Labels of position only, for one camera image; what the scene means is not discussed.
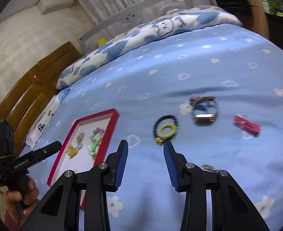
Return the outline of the person's left hand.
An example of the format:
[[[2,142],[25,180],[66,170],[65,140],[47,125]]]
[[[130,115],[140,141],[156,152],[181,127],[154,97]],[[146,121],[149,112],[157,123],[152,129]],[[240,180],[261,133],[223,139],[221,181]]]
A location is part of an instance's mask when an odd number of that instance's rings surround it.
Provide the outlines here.
[[[28,191],[22,196],[19,191],[8,190],[4,194],[6,203],[5,226],[8,230],[20,230],[26,219],[39,203],[39,189],[36,182],[29,178]]]

